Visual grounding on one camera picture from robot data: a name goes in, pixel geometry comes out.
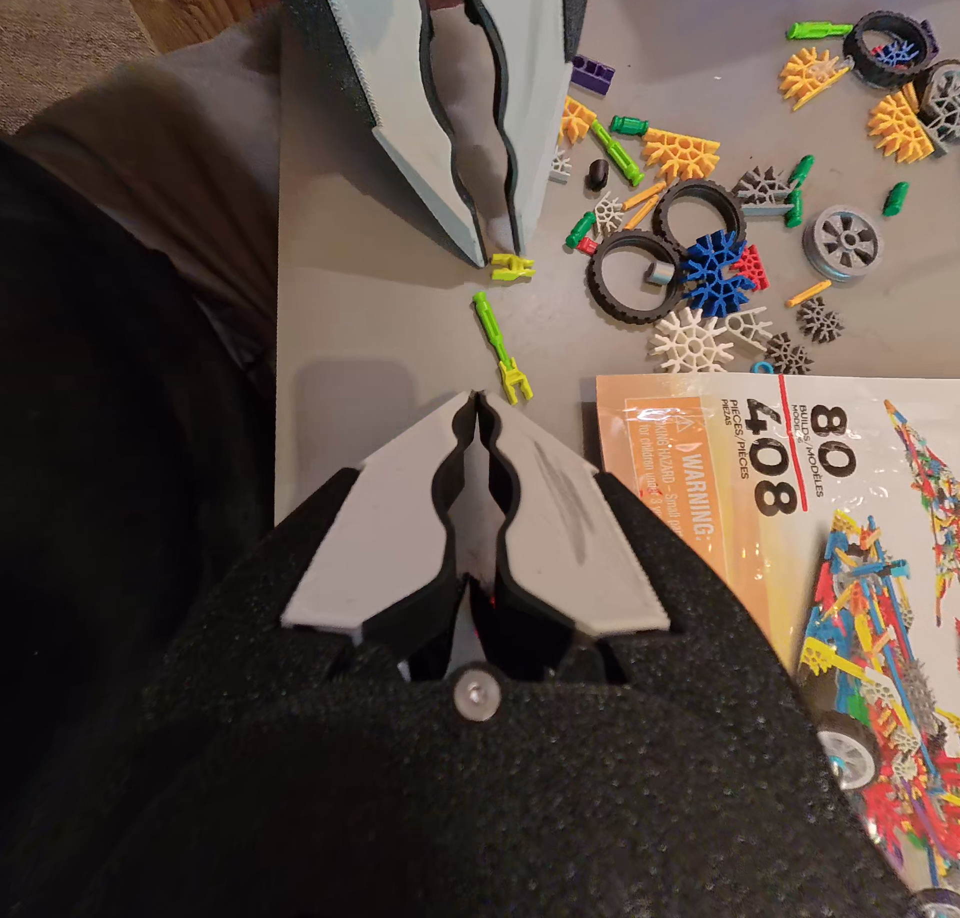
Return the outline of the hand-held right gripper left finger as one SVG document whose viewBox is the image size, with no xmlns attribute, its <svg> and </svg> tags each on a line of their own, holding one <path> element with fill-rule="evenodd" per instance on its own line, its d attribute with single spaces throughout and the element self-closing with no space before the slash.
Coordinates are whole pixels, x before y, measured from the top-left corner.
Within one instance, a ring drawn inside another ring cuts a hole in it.
<svg viewBox="0 0 960 918">
<path fill-rule="evenodd" d="M 465 486 L 475 395 L 462 392 L 364 459 L 281 615 L 355 643 L 430 643 L 459 603 L 450 507 Z"/>
</svg>

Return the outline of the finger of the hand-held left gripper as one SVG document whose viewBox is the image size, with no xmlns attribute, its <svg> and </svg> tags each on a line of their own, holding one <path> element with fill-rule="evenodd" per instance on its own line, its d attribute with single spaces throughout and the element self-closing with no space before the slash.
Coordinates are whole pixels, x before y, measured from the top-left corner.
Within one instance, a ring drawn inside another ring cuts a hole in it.
<svg viewBox="0 0 960 918">
<path fill-rule="evenodd" d="M 372 132 L 440 228 L 475 266 L 487 262 L 452 127 L 430 60 L 426 0 L 327 0 L 371 111 Z"/>
<path fill-rule="evenodd" d="M 570 83 L 565 1 L 467 3 L 493 55 L 493 120 L 507 153 L 511 240 L 525 255 L 543 208 Z"/>
</svg>

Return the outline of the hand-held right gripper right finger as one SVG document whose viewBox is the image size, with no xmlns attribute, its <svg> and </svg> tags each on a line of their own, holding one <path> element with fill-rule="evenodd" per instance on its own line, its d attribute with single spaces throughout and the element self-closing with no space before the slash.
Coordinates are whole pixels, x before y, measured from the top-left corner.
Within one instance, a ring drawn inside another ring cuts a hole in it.
<svg viewBox="0 0 960 918">
<path fill-rule="evenodd" d="M 502 596 L 593 638 L 667 631 L 669 618 L 598 470 L 499 396 L 477 394 L 488 489 L 503 513 Z"/>
</svg>

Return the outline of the purple connector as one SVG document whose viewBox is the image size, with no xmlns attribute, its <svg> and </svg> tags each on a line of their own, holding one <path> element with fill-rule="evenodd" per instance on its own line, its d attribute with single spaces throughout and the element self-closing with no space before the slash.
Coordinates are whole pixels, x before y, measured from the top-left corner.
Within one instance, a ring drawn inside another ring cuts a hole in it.
<svg viewBox="0 0 960 918">
<path fill-rule="evenodd" d="M 577 54 L 571 61 L 570 82 L 594 96 L 605 97 L 611 88 L 616 70 L 599 60 Z"/>
</svg>

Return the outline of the black toy tire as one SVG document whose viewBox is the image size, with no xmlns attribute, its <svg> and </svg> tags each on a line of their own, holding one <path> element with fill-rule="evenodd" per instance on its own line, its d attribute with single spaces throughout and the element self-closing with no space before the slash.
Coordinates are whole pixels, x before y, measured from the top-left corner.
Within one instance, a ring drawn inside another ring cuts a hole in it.
<svg viewBox="0 0 960 918">
<path fill-rule="evenodd" d="M 607 287 L 603 273 L 606 258 L 613 252 L 636 248 L 651 253 L 655 264 L 674 267 L 674 274 L 666 286 L 662 301 L 655 307 L 639 310 L 619 300 Z M 674 242 L 661 238 L 650 231 L 621 230 L 600 243 L 586 267 L 586 284 L 597 303 L 612 319 L 628 324 L 645 326 L 665 318 L 680 303 L 683 297 L 685 277 L 683 253 Z"/>
<path fill-rule="evenodd" d="M 677 180 L 661 193 L 653 209 L 651 223 L 653 232 L 683 255 L 687 254 L 687 249 L 681 245 L 668 220 L 673 205 L 681 199 L 696 199 L 711 206 L 737 241 L 746 239 L 746 219 L 742 203 L 736 195 L 710 179 Z"/>
<path fill-rule="evenodd" d="M 919 58 L 908 68 L 887 68 L 874 57 L 873 49 L 903 39 L 920 48 Z M 853 60 L 853 70 L 868 85 L 898 89 L 932 65 L 927 36 L 920 23 L 909 15 L 890 11 L 869 12 L 845 36 L 843 52 Z"/>
</svg>

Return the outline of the white snowflake connector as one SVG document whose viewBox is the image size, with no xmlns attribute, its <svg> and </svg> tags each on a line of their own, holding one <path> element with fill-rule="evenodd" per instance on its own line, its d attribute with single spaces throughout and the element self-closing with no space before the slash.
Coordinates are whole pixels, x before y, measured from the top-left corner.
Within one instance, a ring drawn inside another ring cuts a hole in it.
<svg viewBox="0 0 960 918">
<path fill-rule="evenodd" d="M 665 374 L 725 372 L 734 361 L 731 343 L 719 340 L 716 318 L 703 319 L 701 309 L 684 307 L 654 324 L 650 356 Z"/>
</svg>

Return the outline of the blue snowflake connector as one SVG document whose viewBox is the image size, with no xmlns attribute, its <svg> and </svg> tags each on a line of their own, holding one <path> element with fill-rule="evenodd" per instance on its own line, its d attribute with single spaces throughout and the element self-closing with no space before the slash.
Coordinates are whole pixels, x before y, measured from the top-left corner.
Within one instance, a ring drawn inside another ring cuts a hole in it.
<svg viewBox="0 0 960 918">
<path fill-rule="evenodd" d="M 735 230 L 721 229 L 702 236 L 685 249 L 686 273 L 692 279 L 719 274 L 738 263 L 745 248 L 745 238 Z"/>
<path fill-rule="evenodd" d="M 691 309 L 706 317 L 727 317 L 749 304 L 749 293 L 755 291 L 749 277 L 725 275 L 715 264 L 687 263 L 683 297 Z"/>
</svg>

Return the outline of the grey fan connector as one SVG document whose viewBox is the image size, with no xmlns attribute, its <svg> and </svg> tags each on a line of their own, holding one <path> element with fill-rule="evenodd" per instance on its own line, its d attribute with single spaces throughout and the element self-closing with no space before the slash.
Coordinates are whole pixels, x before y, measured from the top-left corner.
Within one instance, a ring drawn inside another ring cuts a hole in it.
<svg viewBox="0 0 960 918">
<path fill-rule="evenodd" d="M 762 170 L 758 166 L 746 171 L 736 183 L 732 194 L 740 205 L 747 202 L 786 203 L 791 189 L 785 173 L 774 167 Z"/>
</svg>

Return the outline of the white fan connector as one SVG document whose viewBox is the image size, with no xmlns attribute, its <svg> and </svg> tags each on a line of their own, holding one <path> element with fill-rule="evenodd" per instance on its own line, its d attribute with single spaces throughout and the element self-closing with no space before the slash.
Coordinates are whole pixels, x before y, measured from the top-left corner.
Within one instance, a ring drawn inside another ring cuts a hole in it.
<svg viewBox="0 0 960 918">
<path fill-rule="evenodd" d="M 773 334 L 769 331 L 772 322 L 763 319 L 766 306 L 757 306 L 732 312 L 724 318 L 723 331 L 737 341 L 765 354 Z"/>
</svg>

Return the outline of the dark grey snowflake connector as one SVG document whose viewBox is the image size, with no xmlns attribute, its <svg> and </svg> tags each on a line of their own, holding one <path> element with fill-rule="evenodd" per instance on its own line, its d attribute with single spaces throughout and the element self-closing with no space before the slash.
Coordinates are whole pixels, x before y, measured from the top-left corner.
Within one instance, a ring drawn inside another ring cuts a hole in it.
<svg viewBox="0 0 960 918">
<path fill-rule="evenodd" d="M 822 296 L 815 296 L 797 306 L 797 322 L 801 333 L 818 345 L 831 344 L 844 331 L 842 316 L 825 303 Z"/>
<path fill-rule="evenodd" d="M 767 341 L 763 360 L 777 375 L 807 375 L 812 367 L 807 348 L 794 344 L 786 332 L 773 335 Z"/>
</svg>

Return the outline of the red fan connector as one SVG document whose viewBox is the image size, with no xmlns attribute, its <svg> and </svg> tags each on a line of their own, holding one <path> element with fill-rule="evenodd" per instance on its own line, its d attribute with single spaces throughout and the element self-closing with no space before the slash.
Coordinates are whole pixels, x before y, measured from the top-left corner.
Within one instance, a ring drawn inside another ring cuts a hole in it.
<svg viewBox="0 0 960 918">
<path fill-rule="evenodd" d="M 730 266 L 730 272 L 745 279 L 754 291 L 762 291 L 770 287 L 756 244 L 745 247 L 738 261 Z"/>
</svg>

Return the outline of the grey wheel hub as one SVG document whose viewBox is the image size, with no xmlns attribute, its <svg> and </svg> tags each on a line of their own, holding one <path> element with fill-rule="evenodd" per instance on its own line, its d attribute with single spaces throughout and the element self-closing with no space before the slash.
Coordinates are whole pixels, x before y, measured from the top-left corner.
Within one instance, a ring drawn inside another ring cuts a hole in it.
<svg viewBox="0 0 960 918">
<path fill-rule="evenodd" d="M 883 258 L 884 242 L 880 226 L 866 212 L 834 204 L 808 222 L 802 247 L 822 276 L 842 284 L 876 271 Z"/>
</svg>

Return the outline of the grey spoked wheel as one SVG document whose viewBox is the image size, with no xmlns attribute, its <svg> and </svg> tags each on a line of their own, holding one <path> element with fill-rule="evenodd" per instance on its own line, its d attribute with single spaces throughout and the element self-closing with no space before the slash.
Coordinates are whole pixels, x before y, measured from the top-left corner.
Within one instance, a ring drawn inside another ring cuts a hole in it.
<svg viewBox="0 0 960 918">
<path fill-rule="evenodd" d="M 959 60 L 942 59 L 919 73 L 913 81 L 917 118 L 936 157 L 959 143 Z"/>
</svg>

